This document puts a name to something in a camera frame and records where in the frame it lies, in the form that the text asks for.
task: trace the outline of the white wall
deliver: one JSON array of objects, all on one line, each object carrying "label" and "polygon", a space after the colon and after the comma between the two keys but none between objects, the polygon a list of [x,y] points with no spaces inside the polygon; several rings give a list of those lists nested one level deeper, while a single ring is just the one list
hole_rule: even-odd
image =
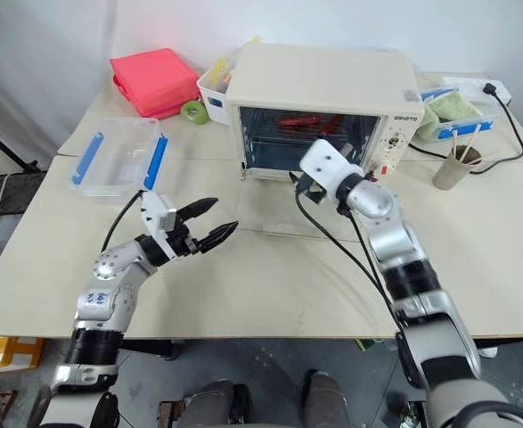
[{"label": "white wall", "polygon": [[509,88],[523,124],[523,0],[3,0],[0,126],[11,143],[39,142],[48,156],[90,103],[109,55],[170,46],[206,68],[255,35],[399,49],[417,70],[485,72]]}]

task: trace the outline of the clear plastic container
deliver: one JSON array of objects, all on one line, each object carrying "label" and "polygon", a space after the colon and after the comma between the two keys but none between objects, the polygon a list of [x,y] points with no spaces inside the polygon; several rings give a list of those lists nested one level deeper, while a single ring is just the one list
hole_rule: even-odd
[{"label": "clear plastic container", "polygon": [[102,119],[71,176],[71,187],[101,202],[124,202],[152,190],[168,140],[155,119]]},{"label": "clear plastic container", "polygon": [[[428,89],[421,94],[423,100],[431,96],[439,96],[450,91],[457,91],[454,86],[442,86]],[[496,103],[481,103],[470,100],[466,97],[477,109],[482,113],[481,116],[473,116],[467,119],[450,120],[447,122],[440,122],[428,138],[422,138],[424,141],[440,141],[454,136],[453,131],[457,130],[458,136],[466,136],[475,132],[477,125],[480,125],[480,132],[493,129],[494,121],[501,114],[501,109]]]}]

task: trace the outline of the oven window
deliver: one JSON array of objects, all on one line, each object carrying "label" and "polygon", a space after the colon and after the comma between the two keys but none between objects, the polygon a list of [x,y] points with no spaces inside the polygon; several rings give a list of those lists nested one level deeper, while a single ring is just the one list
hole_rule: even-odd
[{"label": "oven window", "polygon": [[247,168],[299,171],[298,164],[317,138],[325,138],[348,161],[361,164],[377,116],[240,107]]}]

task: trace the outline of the concrete floor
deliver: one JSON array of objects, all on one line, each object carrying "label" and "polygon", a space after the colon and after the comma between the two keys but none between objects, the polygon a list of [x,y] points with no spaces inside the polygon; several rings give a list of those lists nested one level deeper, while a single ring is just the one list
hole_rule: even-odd
[{"label": "concrete floor", "polygon": [[[0,375],[2,390],[20,392],[6,428],[27,420],[39,384],[49,382],[66,346],[66,341],[47,341],[38,369]],[[395,351],[378,343],[362,352],[350,340],[190,341],[184,353],[169,362],[122,350],[118,382],[112,390],[124,417],[120,426],[126,428],[157,426],[160,401],[180,399],[221,378],[249,386],[251,422],[300,426],[298,403],[305,373],[311,368],[324,370],[338,381],[357,428],[397,426],[387,402],[425,396],[407,384]],[[495,359],[484,358],[483,378],[523,407],[523,342],[502,346]]]}]

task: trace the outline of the red plastic box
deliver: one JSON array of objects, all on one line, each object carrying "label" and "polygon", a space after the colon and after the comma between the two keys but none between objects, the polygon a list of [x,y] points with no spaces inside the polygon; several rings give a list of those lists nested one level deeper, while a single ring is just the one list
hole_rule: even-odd
[{"label": "red plastic box", "polygon": [[159,49],[110,60],[112,80],[141,116],[164,119],[196,100],[198,74],[172,51]]}]

